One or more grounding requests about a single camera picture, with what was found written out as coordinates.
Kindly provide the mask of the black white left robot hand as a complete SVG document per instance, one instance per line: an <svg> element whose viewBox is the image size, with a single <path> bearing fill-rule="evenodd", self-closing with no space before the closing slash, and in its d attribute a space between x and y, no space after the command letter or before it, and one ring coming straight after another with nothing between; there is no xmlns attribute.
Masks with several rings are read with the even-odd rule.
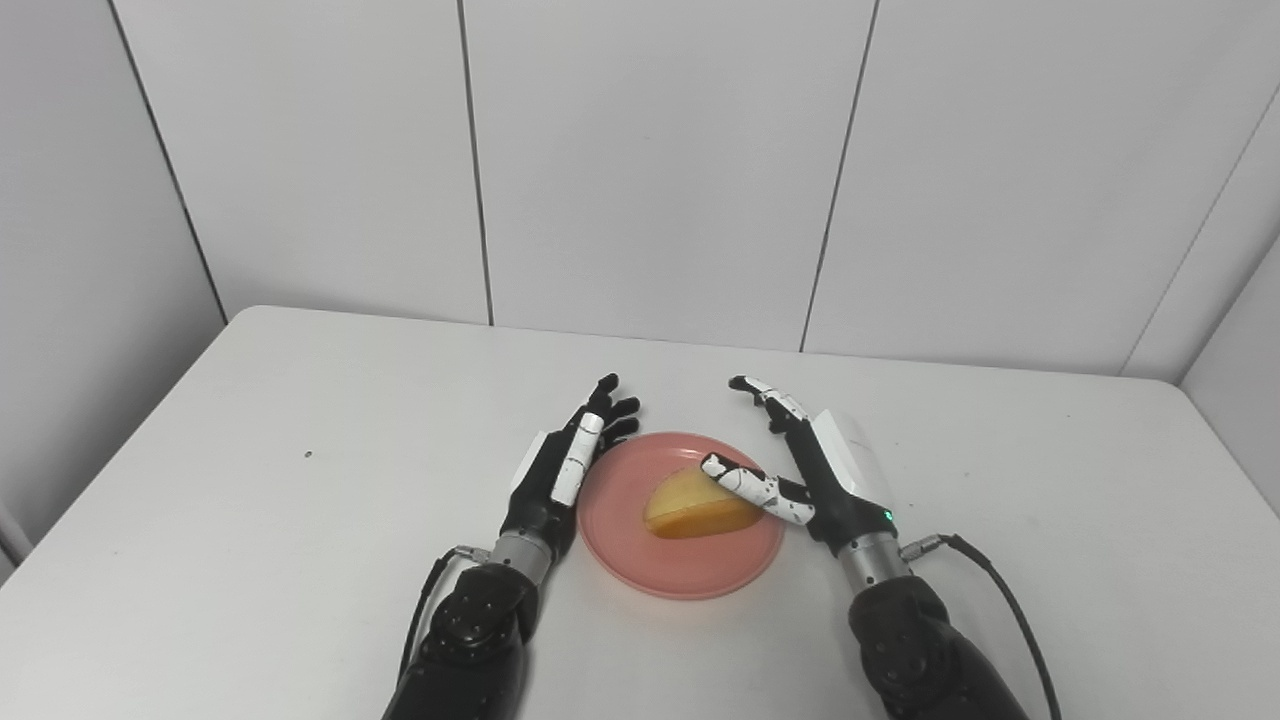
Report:
<svg viewBox="0 0 1280 720"><path fill-rule="evenodd" d="M636 397L614 398L618 388L617 374L602 377L563 427L535 438L515 473L500 533L540 541L550 565L573 543L577 500L590 469L639 430L641 404Z"/></svg>

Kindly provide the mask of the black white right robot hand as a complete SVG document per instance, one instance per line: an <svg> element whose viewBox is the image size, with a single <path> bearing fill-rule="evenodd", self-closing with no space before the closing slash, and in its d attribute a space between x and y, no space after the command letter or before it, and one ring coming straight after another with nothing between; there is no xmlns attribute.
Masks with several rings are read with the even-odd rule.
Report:
<svg viewBox="0 0 1280 720"><path fill-rule="evenodd" d="M809 413L797 400L750 375L730 378L768 416L768 429L786 443L797 480L771 475L708 454L700 469L723 489L795 525L838 553L864 536L899 537L881 465L854 421L831 410Z"/></svg>

